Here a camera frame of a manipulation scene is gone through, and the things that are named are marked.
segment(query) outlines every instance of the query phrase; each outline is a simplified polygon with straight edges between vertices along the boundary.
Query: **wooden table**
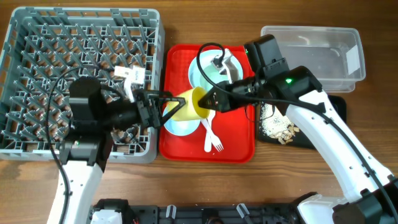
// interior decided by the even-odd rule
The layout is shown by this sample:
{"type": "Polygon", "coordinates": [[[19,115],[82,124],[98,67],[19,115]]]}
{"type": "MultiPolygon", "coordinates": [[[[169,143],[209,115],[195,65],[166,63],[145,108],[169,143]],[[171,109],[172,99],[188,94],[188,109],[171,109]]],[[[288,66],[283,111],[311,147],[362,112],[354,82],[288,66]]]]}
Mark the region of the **wooden table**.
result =
{"type": "MultiPolygon", "coordinates": [[[[375,158],[398,174],[396,0],[58,2],[0,2],[1,40],[18,6],[155,8],[166,31],[166,50],[181,43],[241,45],[259,37],[265,25],[356,28],[366,79],[354,92],[341,94],[348,125],[375,158]]],[[[57,180],[53,162],[0,161],[0,223],[45,223],[57,180]]],[[[161,155],[148,165],[108,164],[94,202],[126,198],[131,205],[232,205],[290,202],[311,191],[341,195],[318,152],[257,141],[256,154],[245,165],[172,162],[161,155]]]]}

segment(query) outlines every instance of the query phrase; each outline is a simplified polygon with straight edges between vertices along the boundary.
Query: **white plate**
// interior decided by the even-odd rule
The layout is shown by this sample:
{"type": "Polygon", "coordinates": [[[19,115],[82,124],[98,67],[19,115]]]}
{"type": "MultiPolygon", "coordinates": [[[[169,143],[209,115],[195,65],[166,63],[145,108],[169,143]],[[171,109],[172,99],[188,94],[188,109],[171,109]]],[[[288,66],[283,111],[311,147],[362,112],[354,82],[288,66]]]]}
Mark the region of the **white plate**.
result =
{"type": "MultiPolygon", "coordinates": [[[[167,108],[163,111],[163,116],[167,113],[167,108]]],[[[169,119],[164,127],[166,130],[176,136],[187,136],[193,133],[200,124],[200,120],[192,120],[192,121],[174,121],[173,119],[169,119]]]]}
{"type": "MultiPolygon", "coordinates": [[[[221,55],[222,53],[223,52],[221,50],[207,50],[200,54],[200,65],[203,68],[203,71],[210,78],[210,80],[215,83],[228,80],[228,77],[226,75],[220,75],[216,68],[214,68],[213,66],[209,66],[211,65],[211,60],[215,56],[221,55]]],[[[243,70],[241,64],[239,63],[239,61],[236,59],[235,56],[232,56],[231,61],[238,69],[239,79],[241,80],[243,78],[243,70]]],[[[210,83],[208,83],[205,80],[203,75],[201,75],[201,73],[199,72],[196,57],[192,60],[191,65],[189,66],[188,79],[192,88],[200,86],[204,88],[206,91],[209,91],[213,87],[210,83]]]]}

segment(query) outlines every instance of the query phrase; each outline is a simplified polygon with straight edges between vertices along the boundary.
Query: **red tray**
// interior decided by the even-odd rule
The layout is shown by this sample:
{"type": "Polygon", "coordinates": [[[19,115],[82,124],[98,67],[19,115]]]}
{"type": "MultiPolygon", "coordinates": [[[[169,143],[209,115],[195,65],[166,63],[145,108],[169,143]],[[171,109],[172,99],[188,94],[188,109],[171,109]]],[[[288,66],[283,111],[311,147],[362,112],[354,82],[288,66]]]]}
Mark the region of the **red tray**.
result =
{"type": "MultiPolygon", "coordinates": [[[[164,90],[177,96],[192,88],[188,80],[188,68],[197,56],[200,45],[179,44],[173,46],[167,54],[167,66],[164,90]]],[[[248,58],[243,47],[227,47],[239,60],[243,69],[243,77],[253,76],[248,58]]],[[[254,119],[254,109],[248,107],[248,117],[254,119]]],[[[165,128],[160,130],[159,150],[170,160],[245,163],[254,155],[254,123],[244,114],[244,108],[228,113],[217,112],[213,124],[213,132],[220,138],[224,150],[218,152],[213,146],[211,152],[205,152],[206,130],[199,125],[188,136],[174,136],[165,128]]]]}

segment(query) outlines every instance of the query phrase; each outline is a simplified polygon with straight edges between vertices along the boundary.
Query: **gray basket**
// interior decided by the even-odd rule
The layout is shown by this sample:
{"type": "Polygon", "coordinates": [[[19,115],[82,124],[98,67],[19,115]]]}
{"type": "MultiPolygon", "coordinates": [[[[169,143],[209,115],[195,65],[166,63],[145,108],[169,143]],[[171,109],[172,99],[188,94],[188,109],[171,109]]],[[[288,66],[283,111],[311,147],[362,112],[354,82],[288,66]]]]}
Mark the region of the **gray basket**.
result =
{"type": "MultiPolygon", "coordinates": [[[[70,67],[140,65],[146,68],[146,76],[139,88],[158,90],[164,34],[159,12],[154,9],[15,9],[0,56],[0,159],[52,159],[43,127],[46,93],[70,67]]],[[[123,93],[123,80],[103,70],[81,69],[60,81],[50,112],[52,142],[58,150],[72,115],[67,90],[80,76],[96,77],[123,93]]],[[[117,98],[110,93],[105,97],[117,98]]],[[[154,128],[133,126],[113,137],[111,162],[149,163],[156,158],[154,128]]]]}

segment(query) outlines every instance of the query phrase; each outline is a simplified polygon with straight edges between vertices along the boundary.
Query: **white label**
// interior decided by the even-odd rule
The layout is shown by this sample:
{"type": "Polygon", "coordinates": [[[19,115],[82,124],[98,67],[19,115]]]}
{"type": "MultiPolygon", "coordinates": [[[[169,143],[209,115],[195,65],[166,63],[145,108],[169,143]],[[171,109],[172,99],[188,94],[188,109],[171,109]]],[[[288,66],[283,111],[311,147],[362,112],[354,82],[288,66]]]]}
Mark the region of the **white label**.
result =
{"type": "Polygon", "coordinates": [[[126,68],[121,66],[115,66],[114,75],[129,78],[131,83],[144,84],[145,80],[145,68],[133,65],[132,68],[126,68]]]}
{"type": "Polygon", "coordinates": [[[347,67],[348,74],[351,75],[353,72],[357,71],[360,68],[361,64],[359,63],[359,55],[358,55],[358,46],[355,45],[352,49],[350,49],[347,53],[347,67]]]}

